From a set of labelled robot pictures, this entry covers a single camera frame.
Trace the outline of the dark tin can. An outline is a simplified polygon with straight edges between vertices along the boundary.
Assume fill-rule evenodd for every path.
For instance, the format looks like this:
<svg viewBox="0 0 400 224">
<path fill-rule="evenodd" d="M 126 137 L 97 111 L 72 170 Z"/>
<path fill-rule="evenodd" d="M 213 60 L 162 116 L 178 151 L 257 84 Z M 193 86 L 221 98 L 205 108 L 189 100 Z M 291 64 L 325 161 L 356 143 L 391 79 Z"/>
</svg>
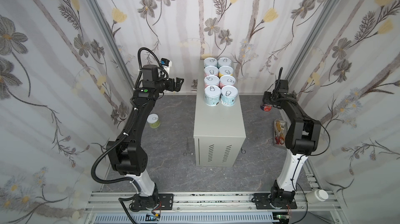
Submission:
<svg viewBox="0 0 400 224">
<path fill-rule="evenodd" d="M 272 106 L 272 105 L 268 105 L 268 104 L 264 104 L 264 105 L 261 105 L 261 106 L 260 106 L 260 109 L 263 110 L 263 111 L 265 111 L 265 112 L 271 111 L 272 108 L 273 108 L 273 106 Z"/>
</svg>

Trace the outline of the green label can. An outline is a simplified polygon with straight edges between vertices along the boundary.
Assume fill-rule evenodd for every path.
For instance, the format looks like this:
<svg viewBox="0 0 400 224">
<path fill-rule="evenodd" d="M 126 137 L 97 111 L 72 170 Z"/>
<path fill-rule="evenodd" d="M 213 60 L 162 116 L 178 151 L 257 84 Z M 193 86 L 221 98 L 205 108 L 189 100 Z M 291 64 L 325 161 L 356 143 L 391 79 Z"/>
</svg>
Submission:
<svg viewBox="0 0 400 224">
<path fill-rule="evenodd" d="M 160 119 L 157 114 L 150 114 L 147 118 L 147 122 L 149 126 L 153 129 L 158 128 L 160 126 Z"/>
</svg>

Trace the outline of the pink can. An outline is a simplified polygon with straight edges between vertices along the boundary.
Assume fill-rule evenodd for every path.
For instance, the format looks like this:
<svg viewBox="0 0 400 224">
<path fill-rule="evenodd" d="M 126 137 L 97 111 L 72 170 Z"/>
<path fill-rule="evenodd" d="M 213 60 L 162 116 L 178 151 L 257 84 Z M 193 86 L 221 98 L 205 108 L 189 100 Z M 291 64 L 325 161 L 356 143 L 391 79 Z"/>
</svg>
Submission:
<svg viewBox="0 0 400 224">
<path fill-rule="evenodd" d="M 224 86 L 234 86 L 236 83 L 236 79 L 231 75 L 224 75 L 219 78 L 219 87 L 222 89 Z"/>
<path fill-rule="evenodd" d="M 207 66 L 204 68 L 204 77 L 207 76 L 218 76 L 219 69 L 215 66 Z"/>
<path fill-rule="evenodd" d="M 204 78 L 204 87 L 217 86 L 219 87 L 220 79 L 218 76 L 210 75 Z"/>
</svg>

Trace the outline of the teal coconut can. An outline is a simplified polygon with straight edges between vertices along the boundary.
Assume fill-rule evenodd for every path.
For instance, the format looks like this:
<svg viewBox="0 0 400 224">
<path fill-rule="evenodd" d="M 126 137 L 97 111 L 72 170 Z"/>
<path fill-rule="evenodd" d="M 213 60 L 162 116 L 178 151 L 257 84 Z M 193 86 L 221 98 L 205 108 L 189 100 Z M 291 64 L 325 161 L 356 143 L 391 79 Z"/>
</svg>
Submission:
<svg viewBox="0 0 400 224">
<path fill-rule="evenodd" d="M 232 60 L 228 57 L 221 57 L 218 59 L 217 67 L 220 68 L 222 66 L 232 66 Z"/>
<path fill-rule="evenodd" d="M 218 60 L 213 58 L 213 57 L 207 57 L 204 59 L 204 68 L 206 67 L 217 67 L 218 66 Z"/>
</svg>

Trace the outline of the yellow label can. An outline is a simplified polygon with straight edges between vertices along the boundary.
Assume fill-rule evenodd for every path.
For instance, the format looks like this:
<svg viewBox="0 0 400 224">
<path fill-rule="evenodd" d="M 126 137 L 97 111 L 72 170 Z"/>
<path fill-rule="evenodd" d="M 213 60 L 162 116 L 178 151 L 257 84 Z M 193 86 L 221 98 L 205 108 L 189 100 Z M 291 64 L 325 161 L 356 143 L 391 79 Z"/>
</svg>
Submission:
<svg viewBox="0 0 400 224">
<path fill-rule="evenodd" d="M 234 69 L 230 66 L 221 66 L 219 68 L 219 74 L 218 77 L 222 77 L 222 76 L 233 76 L 234 73 Z"/>
</svg>

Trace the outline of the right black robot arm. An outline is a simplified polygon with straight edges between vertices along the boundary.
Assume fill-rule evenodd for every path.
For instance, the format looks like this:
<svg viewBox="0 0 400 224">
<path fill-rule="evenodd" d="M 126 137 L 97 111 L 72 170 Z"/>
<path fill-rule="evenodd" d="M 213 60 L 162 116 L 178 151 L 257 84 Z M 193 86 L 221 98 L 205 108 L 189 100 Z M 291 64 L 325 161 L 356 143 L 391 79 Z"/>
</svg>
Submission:
<svg viewBox="0 0 400 224">
<path fill-rule="evenodd" d="M 281 209 L 294 203 L 296 183 L 302 166 L 312 152 L 317 150 L 321 123 L 310 118 L 297 102 L 296 96 L 289 92 L 289 82 L 281 79 L 283 68 L 280 68 L 278 79 L 272 92 L 264 92 L 260 108 L 282 109 L 289 118 L 290 126 L 285 135 L 286 158 L 283 169 L 275 180 L 268 197 L 269 205 Z"/>
</svg>

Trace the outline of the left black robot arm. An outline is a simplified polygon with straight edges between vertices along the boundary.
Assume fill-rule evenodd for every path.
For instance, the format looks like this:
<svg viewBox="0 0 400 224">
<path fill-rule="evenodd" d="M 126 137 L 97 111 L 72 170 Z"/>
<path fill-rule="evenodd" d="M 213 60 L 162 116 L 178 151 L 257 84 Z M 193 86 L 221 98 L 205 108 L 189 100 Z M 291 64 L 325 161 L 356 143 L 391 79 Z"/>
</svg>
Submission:
<svg viewBox="0 0 400 224">
<path fill-rule="evenodd" d="M 132 211 L 143 209 L 154 211 L 161 208 L 157 185 L 146 170 L 148 155 L 141 147 L 141 139 L 148 116 L 160 94 L 165 91 L 179 92 L 184 83 L 183 78 L 170 78 L 165 70 L 169 66 L 169 60 L 165 58 L 155 57 L 155 65 L 143 65 L 141 60 L 143 51 L 154 55 L 153 51 L 146 47 L 141 47 L 137 52 L 139 75 L 130 100 L 132 111 L 116 140 L 107 142 L 106 150 L 95 160 L 91 168 L 91 177 L 97 183 L 114 184 L 128 181 L 135 187 L 134 196 L 118 199 L 131 223 L 135 222 L 130 214 Z M 106 180 L 97 176 L 96 169 L 105 157 L 109 159 L 111 168 L 121 175 L 120 178 Z"/>
</svg>

